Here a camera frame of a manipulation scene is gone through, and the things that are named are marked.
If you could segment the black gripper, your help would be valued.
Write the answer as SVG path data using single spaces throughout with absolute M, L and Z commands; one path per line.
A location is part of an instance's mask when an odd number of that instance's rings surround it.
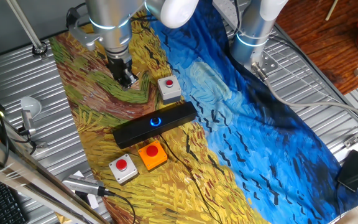
M 138 77 L 132 73 L 132 57 L 129 52 L 119 54 L 108 52 L 108 69 L 124 91 L 127 91 L 138 81 Z

